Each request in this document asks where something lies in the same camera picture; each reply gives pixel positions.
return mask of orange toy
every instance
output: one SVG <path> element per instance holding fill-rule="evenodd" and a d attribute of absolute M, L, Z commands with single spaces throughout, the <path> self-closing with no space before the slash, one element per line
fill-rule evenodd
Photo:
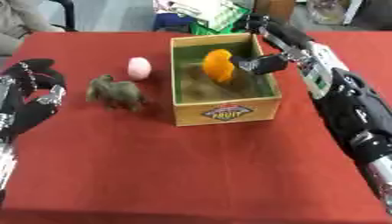
<path fill-rule="evenodd" d="M 211 51 L 203 60 L 203 70 L 212 80 L 218 82 L 231 81 L 235 66 L 230 62 L 232 57 L 228 50 Z"/>

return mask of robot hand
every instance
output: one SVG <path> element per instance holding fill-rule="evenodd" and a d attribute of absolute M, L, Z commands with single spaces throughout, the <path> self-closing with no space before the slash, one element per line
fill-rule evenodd
<path fill-rule="evenodd" d="M 51 69 L 53 64 L 52 59 L 28 59 L 0 74 L 0 203 L 17 163 L 13 141 L 56 114 L 66 94 L 64 77 Z M 25 102 L 38 89 L 50 92 Z"/>
<path fill-rule="evenodd" d="M 268 16 L 247 15 L 234 28 L 260 33 L 270 45 L 282 51 L 256 59 L 233 57 L 235 66 L 263 74 L 281 70 L 283 67 L 277 65 L 283 61 L 297 64 L 326 128 L 392 214 L 392 110 L 389 105 L 360 76 L 350 72 L 331 48 L 293 26 Z"/>

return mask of table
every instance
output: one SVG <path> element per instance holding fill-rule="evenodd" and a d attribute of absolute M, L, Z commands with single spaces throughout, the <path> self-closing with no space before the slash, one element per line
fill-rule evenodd
<path fill-rule="evenodd" d="M 324 128 L 293 65 L 276 73 L 283 101 L 274 121 L 175 127 L 169 49 L 181 35 L 37 33 L 26 40 L 8 65 L 55 59 L 68 95 L 55 117 L 18 139 L 6 211 L 150 214 L 167 223 L 389 220 Z M 392 102 L 392 33 L 311 35 Z M 91 79 L 127 80 L 127 61 L 136 56 L 154 67 L 138 83 L 151 99 L 143 113 L 85 102 Z"/>

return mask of wooden box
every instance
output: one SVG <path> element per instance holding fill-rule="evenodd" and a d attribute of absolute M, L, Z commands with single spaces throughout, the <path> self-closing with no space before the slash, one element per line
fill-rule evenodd
<path fill-rule="evenodd" d="M 227 49 L 244 58 L 263 55 L 257 36 L 248 33 L 173 38 L 171 88 L 176 125 L 273 119 L 282 95 L 272 73 L 246 73 L 241 91 L 228 92 L 217 87 L 201 69 L 201 61 L 214 49 Z"/>

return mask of gray stuffed toy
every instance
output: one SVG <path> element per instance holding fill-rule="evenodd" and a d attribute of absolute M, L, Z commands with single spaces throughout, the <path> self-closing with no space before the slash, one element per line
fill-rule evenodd
<path fill-rule="evenodd" d="M 139 88 L 132 81 L 114 82 L 111 75 L 104 74 L 90 81 L 87 102 L 103 101 L 107 108 L 123 108 L 138 111 L 146 102 Z"/>

